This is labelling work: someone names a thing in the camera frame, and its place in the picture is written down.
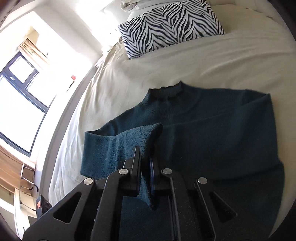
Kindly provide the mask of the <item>zebra print pillow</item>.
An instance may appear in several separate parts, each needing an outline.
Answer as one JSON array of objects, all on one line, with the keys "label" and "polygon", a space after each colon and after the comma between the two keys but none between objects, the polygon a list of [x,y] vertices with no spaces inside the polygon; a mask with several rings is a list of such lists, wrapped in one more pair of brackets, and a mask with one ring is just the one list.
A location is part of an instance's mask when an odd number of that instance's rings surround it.
[{"label": "zebra print pillow", "polygon": [[207,1],[176,1],[118,26],[129,59],[225,31]]}]

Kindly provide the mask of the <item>black box with red label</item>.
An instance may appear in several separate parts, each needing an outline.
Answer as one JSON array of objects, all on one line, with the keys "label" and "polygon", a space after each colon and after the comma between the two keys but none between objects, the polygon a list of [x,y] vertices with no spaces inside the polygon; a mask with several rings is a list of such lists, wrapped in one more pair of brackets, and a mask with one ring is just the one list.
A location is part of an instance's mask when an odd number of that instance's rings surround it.
[{"label": "black box with red label", "polygon": [[43,214],[45,214],[51,208],[52,208],[52,205],[44,198],[44,196],[39,195],[39,197],[36,200],[37,219],[39,219]]}]

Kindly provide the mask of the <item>cream bed sheet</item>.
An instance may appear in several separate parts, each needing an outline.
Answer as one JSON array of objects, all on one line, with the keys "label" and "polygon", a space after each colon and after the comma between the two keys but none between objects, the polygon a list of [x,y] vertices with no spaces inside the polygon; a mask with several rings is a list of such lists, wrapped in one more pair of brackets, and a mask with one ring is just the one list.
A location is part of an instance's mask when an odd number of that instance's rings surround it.
[{"label": "cream bed sheet", "polygon": [[248,4],[213,3],[225,35],[201,38],[128,59],[117,42],[83,93],[69,122],[49,186],[56,204],[82,180],[84,134],[144,99],[150,88],[180,81],[201,88],[270,93],[285,187],[274,224],[295,200],[295,40],[283,22]]}]

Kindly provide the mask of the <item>crumpled white duvet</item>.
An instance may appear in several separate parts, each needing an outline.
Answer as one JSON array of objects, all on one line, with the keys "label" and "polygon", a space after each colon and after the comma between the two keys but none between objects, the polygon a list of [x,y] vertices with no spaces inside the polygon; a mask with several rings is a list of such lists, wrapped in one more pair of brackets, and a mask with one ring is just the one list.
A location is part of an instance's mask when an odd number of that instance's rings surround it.
[{"label": "crumpled white duvet", "polygon": [[123,11],[132,11],[133,9],[144,8],[149,1],[145,0],[122,0],[120,2],[120,8]]}]

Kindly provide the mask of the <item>beige curtain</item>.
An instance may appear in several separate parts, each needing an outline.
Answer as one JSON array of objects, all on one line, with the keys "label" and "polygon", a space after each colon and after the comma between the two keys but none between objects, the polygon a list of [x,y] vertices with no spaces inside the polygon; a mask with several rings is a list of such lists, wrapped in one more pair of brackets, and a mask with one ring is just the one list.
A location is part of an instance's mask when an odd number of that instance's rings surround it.
[{"label": "beige curtain", "polygon": [[48,62],[48,57],[43,54],[29,38],[26,38],[18,45],[18,50],[35,62]]}]

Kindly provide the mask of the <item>wooden chair with metal frame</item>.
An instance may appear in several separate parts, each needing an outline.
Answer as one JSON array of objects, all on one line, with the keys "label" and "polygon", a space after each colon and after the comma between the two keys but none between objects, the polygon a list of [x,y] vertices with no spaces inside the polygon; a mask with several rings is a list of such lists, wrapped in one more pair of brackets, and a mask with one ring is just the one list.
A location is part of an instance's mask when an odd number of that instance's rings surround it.
[{"label": "wooden chair with metal frame", "polygon": [[34,192],[39,189],[34,178],[34,167],[25,164],[1,147],[1,200],[5,202],[2,208],[13,205],[16,198],[22,211],[36,218]]}]

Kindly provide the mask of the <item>dark framed window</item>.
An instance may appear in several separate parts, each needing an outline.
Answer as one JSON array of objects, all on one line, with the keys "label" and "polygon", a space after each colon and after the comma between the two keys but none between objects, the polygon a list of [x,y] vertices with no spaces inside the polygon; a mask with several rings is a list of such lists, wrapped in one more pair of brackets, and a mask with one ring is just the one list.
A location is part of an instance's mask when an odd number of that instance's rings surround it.
[{"label": "dark framed window", "polygon": [[27,157],[49,109],[29,92],[38,75],[20,51],[1,70],[1,139]]}]

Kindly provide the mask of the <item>dark teal knit sweater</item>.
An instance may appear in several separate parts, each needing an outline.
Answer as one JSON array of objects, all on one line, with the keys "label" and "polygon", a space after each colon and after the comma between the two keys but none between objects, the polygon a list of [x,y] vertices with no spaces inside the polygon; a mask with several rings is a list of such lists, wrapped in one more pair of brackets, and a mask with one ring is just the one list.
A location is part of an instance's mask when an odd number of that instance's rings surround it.
[{"label": "dark teal knit sweater", "polygon": [[188,192],[207,178],[268,237],[285,183],[271,96],[253,90],[203,89],[182,82],[150,89],[135,107],[85,133],[81,174],[107,177],[136,146],[142,156],[138,197],[125,197],[120,240],[170,240],[167,198],[153,202],[149,160],[180,173]]}]

